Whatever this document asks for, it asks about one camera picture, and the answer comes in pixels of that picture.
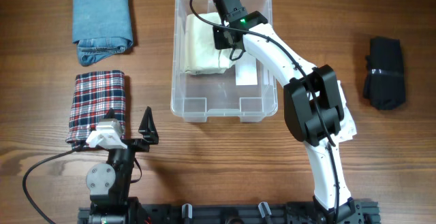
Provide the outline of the cream white cloth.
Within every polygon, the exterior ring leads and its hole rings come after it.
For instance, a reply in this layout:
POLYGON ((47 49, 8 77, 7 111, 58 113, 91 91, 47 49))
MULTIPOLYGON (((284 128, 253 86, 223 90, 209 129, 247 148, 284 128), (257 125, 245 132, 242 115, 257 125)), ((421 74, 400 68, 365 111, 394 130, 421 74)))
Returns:
POLYGON ((232 49, 215 47, 214 31, 194 14, 185 25, 185 73, 191 75, 223 74, 236 64, 229 59, 232 49))

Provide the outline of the clear plastic storage container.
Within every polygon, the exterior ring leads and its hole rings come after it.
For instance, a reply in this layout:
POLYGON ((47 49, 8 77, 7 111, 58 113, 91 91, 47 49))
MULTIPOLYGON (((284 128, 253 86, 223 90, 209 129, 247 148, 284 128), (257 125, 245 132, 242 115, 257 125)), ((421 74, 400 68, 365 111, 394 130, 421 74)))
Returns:
POLYGON ((213 0, 175 0, 171 111, 190 123, 210 117, 238 117, 260 122, 278 109, 274 76, 256 60, 258 84, 236 86, 235 65, 223 74, 185 73, 185 25, 187 16, 215 12, 213 0))

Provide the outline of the black cloth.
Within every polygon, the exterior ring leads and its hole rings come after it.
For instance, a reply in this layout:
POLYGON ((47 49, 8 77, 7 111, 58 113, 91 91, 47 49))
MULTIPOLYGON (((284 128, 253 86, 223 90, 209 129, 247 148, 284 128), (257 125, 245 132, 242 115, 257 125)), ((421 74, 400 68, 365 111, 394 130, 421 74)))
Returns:
POLYGON ((393 110, 406 100, 403 53, 398 39, 374 37, 366 56, 363 97, 377 110, 393 110))

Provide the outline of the white printed shirt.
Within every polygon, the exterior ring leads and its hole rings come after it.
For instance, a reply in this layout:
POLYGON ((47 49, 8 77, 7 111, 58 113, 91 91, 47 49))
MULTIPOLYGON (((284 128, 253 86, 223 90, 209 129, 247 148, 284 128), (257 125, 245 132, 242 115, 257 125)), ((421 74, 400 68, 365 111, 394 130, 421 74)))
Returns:
POLYGON ((341 96, 341 103, 344 111, 344 119, 340 121, 341 130, 338 132, 337 135, 332 136, 332 139, 335 144, 352 140, 353 137, 357 134, 356 124, 347 107, 347 101, 341 86, 341 81, 338 80, 337 83, 338 83, 339 93, 341 96))

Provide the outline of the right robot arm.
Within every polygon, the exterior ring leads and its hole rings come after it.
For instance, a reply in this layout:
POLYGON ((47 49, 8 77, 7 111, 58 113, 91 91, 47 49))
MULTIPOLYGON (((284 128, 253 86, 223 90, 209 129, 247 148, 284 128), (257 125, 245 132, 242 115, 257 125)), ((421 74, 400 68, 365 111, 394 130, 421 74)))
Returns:
POLYGON ((240 0, 213 0, 221 19, 214 25, 217 49, 240 49, 259 60, 283 87, 284 119, 305 145, 313 172, 313 201, 318 223, 340 223, 355 212, 339 154, 339 134, 346 121, 345 103, 335 72, 300 58, 258 11, 240 0))

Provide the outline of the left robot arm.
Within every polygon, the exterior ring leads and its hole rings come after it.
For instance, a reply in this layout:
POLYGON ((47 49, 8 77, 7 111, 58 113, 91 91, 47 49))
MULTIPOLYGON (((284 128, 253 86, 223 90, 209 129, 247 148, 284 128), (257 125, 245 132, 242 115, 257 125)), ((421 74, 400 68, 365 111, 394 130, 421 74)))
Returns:
POLYGON ((142 134, 139 139, 123 139, 123 128, 115 119, 114 110, 109 109, 88 136, 86 143, 89 148, 107 150, 108 159, 105 163, 94 165, 87 173, 91 205, 79 210, 79 223, 152 222, 138 198, 129 196, 130 185, 135 183, 131 178, 132 172, 138 165, 136 153, 147 153, 151 145, 159 143, 150 107, 144 112, 138 132, 142 134))

